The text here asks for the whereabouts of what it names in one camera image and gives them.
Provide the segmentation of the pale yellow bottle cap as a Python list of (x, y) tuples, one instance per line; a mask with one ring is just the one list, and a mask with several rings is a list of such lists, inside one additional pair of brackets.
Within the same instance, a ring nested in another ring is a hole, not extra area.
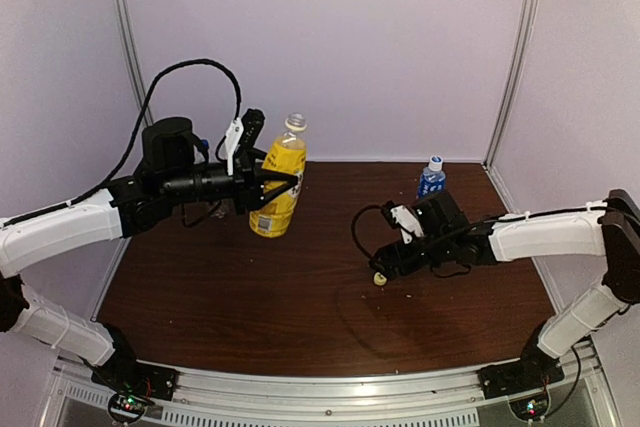
[(388, 279), (384, 275), (382, 275), (381, 273), (376, 272), (373, 275), (373, 283), (374, 283), (375, 286), (383, 287), (383, 286), (385, 286), (387, 284), (387, 282), (388, 282)]

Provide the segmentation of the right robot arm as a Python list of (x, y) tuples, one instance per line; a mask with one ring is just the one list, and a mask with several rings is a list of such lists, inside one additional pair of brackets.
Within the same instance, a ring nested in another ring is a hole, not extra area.
[(605, 258), (602, 279), (532, 335), (513, 366), (519, 387), (535, 387), (575, 343), (639, 302), (639, 208), (624, 190), (580, 207), (478, 222), (470, 222), (447, 191), (410, 206), (388, 202), (381, 211), (401, 234), (369, 257), (370, 267), (387, 280), (451, 262), (489, 266), (545, 256)]

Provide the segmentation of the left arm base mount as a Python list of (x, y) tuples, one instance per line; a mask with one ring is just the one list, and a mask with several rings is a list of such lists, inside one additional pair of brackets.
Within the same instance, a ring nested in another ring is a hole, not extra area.
[(171, 401), (178, 372), (175, 369), (140, 362), (134, 353), (117, 349), (103, 365), (86, 362), (91, 380), (125, 396), (142, 400)]

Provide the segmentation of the yellow drink bottle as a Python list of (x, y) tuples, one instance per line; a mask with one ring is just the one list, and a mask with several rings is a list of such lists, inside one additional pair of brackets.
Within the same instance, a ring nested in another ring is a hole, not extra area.
[(307, 129), (307, 122), (301, 113), (291, 113), (284, 121), (285, 131), (274, 140), (263, 168), (268, 171), (294, 175), (297, 184), (283, 188), (286, 181), (267, 181), (264, 193), (278, 193), (271, 202), (258, 211), (250, 213), (249, 227), (259, 236), (277, 238), (283, 236), (293, 217), (302, 187), (306, 166), (307, 144), (302, 134)]

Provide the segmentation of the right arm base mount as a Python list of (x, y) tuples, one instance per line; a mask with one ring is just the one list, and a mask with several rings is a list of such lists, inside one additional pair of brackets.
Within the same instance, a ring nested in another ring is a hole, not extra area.
[(481, 368), (478, 378), (484, 398), (489, 400), (542, 389), (562, 381), (565, 374), (557, 358), (533, 347), (517, 360)]

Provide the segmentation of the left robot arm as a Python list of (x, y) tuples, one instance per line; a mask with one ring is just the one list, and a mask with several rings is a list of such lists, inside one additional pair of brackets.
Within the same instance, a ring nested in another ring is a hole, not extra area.
[(71, 352), (104, 369), (121, 390), (137, 389), (144, 371), (117, 329), (89, 322), (43, 298), (20, 274), (85, 245), (147, 232), (189, 203), (229, 199), (239, 214), (267, 206), (297, 187), (301, 175), (268, 167), (265, 153), (254, 147), (263, 123), (256, 109), (234, 120), (224, 141), (226, 160), (212, 163), (208, 145), (194, 134), (191, 120), (161, 119), (143, 130), (143, 157), (133, 175), (107, 181), (84, 200), (2, 220), (2, 331)]

